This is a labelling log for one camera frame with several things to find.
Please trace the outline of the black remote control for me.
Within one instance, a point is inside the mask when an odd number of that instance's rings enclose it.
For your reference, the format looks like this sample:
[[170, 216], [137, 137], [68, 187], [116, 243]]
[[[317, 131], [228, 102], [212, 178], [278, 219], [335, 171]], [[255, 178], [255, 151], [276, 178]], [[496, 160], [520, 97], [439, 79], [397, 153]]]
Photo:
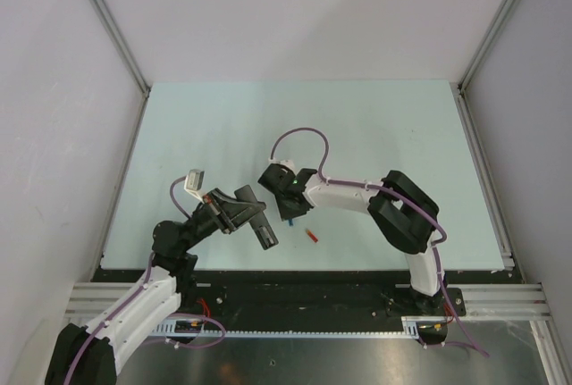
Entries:
[[278, 245], [279, 241], [276, 237], [272, 226], [265, 216], [266, 205], [264, 202], [259, 201], [252, 188], [245, 185], [235, 192], [235, 197], [239, 201], [245, 201], [253, 204], [261, 204], [262, 210], [258, 212], [248, 223], [257, 236], [258, 242], [264, 250], [270, 249]]

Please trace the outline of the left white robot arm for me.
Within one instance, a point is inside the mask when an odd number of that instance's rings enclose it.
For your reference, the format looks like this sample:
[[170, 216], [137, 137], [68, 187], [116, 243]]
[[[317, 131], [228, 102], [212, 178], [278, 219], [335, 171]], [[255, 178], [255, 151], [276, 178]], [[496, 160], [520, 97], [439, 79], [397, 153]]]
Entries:
[[139, 280], [113, 305], [83, 326], [59, 332], [47, 384], [115, 384], [122, 368], [153, 329], [198, 301], [198, 262], [189, 250], [216, 232], [231, 234], [245, 224], [262, 227], [266, 205], [245, 185], [233, 196], [214, 188], [202, 196], [185, 222], [162, 221], [152, 232], [152, 252]]

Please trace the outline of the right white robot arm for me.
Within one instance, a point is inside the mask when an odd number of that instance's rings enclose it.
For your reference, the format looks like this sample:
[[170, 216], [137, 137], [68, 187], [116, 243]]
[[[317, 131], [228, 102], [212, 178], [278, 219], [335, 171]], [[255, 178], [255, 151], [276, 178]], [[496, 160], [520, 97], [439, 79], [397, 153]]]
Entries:
[[421, 314], [443, 306], [444, 272], [434, 251], [446, 239], [437, 220], [439, 206], [403, 172], [391, 171], [379, 182], [335, 180], [315, 169], [295, 172], [286, 163], [273, 162], [258, 183], [273, 194], [284, 221], [322, 207], [369, 215], [385, 240], [406, 257], [406, 302]]

